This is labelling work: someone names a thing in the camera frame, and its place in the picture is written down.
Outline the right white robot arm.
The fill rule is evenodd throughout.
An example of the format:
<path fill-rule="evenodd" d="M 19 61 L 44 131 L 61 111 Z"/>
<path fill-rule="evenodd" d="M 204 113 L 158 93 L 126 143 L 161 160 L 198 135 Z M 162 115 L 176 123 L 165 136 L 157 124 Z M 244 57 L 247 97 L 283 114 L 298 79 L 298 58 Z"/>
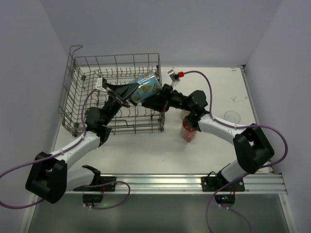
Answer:
<path fill-rule="evenodd" d="M 188 111 L 185 121 L 190 128 L 210 133 L 234 146 L 236 160 L 216 175 L 219 187 L 246 174 L 256 173 L 275 154 L 263 130 L 255 124 L 248 127 L 230 123 L 222 125 L 218 119 L 212 118 L 205 109 L 207 100 L 202 90 L 195 90 L 185 96 L 166 84 L 159 94 L 144 100 L 142 106 L 158 112 L 166 112 L 171 107 Z"/>

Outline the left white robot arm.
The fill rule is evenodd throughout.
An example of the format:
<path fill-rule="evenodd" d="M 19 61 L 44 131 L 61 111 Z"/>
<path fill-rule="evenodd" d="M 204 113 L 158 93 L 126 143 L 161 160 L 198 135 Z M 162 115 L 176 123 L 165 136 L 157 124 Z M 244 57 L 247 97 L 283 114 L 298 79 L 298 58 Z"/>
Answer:
<path fill-rule="evenodd" d="M 84 165 L 77 171 L 70 168 L 109 138 L 110 121 L 138 88 L 138 83 L 113 85 L 99 78 L 96 89 L 106 91 L 108 100 L 102 108 L 82 107 L 82 134 L 72 143 L 50 154 L 39 153 L 32 163 L 25 188 L 49 203 L 58 202 L 67 191 L 75 188 L 101 188 L 105 184 L 99 170 Z"/>

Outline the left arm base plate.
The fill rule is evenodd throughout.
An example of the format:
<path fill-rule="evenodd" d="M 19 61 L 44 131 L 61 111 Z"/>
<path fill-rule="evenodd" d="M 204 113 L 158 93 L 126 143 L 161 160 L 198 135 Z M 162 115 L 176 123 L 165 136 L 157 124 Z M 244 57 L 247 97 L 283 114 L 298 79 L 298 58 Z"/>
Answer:
<path fill-rule="evenodd" d="M 108 177 L 102 177 L 99 176 L 93 181 L 90 186 L 91 187 L 83 187 L 83 191 L 87 192 L 97 192 L 97 194 L 83 194 L 82 195 L 82 201 L 85 205 L 90 205 L 92 207 L 96 206 L 97 204 L 101 203 L 104 199 L 104 194 L 106 192 L 114 192 L 116 184 L 111 183 L 116 180 L 116 177 L 114 176 L 108 176 Z M 95 187 L 96 185 L 100 184 L 107 184 L 111 183 L 105 186 Z"/>

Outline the blue printed cup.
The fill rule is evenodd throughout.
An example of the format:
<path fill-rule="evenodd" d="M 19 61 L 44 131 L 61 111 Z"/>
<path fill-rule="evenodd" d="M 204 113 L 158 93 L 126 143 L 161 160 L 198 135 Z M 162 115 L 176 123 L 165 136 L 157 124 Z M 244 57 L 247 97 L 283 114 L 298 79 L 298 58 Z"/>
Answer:
<path fill-rule="evenodd" d="M 153 71 L 144 73 L 129 83 L 138 83 L 137 89 L 131 95 L 131 100 L 135 104 L 143 103 L 146 99 L 158 95 L 162 91 L 158 75 Z"/>

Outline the salmon pink mug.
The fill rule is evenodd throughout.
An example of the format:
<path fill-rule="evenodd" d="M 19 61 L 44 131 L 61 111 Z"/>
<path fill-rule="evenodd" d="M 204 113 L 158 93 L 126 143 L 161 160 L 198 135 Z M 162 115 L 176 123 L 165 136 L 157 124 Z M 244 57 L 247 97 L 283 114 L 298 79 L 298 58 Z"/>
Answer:
<path fill-rule="evenodd" d="M 197 135 L 197 130 L 192 128 L 186 118 L 182 121 L 182 126 L 180 130 L 180 136 L 185 139 L 187 143 L 190 143 Z"/>

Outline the pale pink mug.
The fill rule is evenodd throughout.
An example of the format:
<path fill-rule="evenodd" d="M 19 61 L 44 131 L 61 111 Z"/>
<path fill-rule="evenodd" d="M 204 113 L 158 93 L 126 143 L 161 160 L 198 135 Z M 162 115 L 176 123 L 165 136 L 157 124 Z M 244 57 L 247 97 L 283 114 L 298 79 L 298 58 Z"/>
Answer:
<path fill-rule="evenodd" d="M 180 113 L 180 119 L 183 120 L 189 114 L 190 114 L 189 111 L 182 110 L 181 113 Z"/>

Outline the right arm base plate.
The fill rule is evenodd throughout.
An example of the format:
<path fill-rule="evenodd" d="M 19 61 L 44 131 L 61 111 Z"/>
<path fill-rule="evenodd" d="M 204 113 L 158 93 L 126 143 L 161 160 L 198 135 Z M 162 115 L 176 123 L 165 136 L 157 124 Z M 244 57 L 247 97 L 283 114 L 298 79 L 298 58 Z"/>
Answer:
<path fill-rule="evenodd" d="M 208 175 L 201 177 L 201 187 L 203 192 L 216 192 L 218 189 L 227 185 L 228 182 L 220 175 L 214 171 L 210 172 Z M 215 196 L 215 202 L 221 207 L 232 207 L 236 201 L 236 193 L 244 192 L 244 182 L 243 179 L 236 181 L 235 183 L 225 187 Z"/>

